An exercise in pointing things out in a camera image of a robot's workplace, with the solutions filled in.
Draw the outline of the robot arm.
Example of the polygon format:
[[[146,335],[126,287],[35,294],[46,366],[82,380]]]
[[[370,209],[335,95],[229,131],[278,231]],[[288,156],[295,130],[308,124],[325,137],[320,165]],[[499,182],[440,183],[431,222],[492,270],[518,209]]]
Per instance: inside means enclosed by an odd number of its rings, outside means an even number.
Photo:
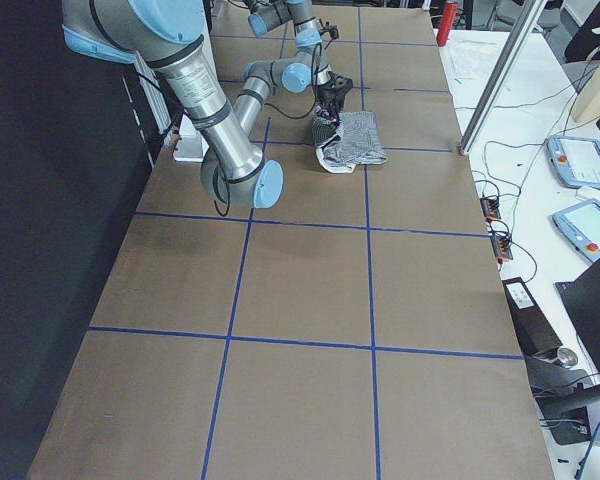
[[[263,37],[270,31],[288,22],[293,24],[295,35],[302,31],[314,29],[318,37],[322,24],[316,17],[313,3],[310,0],[293,1],[244,1],[249,10],[248,23],[257,37]]]
[[[217,202],[257,209],[273,206],[283,189],[283,170],[251,143],[249,133],[270,91],[310,88],[314,110],[337,122],[351,79],[336,74],[323,46],[321,23],[309,1],[249,1],[252,32],[264,36],[291,22],[296,53],[291,58],[255,61],[244,70],[245,84],[230,101],[207,61],[206,16],[200,1],[65,1],[66,45],[74,52],[131,64],[141,55],[164,76],[209,149],[201,167],[206,192]]]

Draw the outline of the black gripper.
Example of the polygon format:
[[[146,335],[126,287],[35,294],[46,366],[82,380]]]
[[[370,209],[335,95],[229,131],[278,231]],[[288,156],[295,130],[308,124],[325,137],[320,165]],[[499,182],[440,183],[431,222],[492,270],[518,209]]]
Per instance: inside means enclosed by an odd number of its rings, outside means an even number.
[[[345,97],[332,95],[330,86],[331,82],[317,87],[318,104],[329,113],[339,113],[344,107]]]

